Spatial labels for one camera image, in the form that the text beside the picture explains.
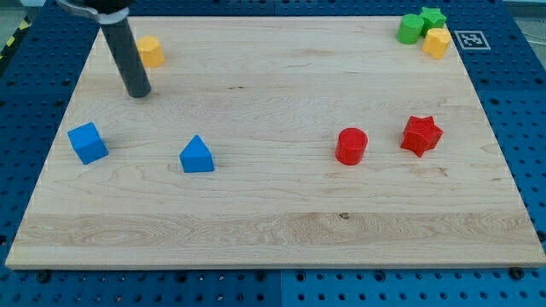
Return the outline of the black mount with metal clamp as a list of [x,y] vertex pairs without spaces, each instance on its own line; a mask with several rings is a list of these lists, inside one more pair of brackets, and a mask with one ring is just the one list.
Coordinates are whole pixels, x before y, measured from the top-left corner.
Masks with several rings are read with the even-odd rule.
[[112,4],[104,7],[100,1],[56,0],[56,4],[68,14],[87,18],[100,25],[112,25],[126,19],[129,15],[127,5],[115,8]]

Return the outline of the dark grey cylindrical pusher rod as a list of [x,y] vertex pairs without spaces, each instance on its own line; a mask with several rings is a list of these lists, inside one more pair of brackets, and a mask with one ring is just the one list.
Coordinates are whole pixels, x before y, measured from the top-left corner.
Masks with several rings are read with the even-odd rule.
[[148,75],[138,53],[129,21],[101,25],[120,77],[130,97],[143,98],[151,91]]

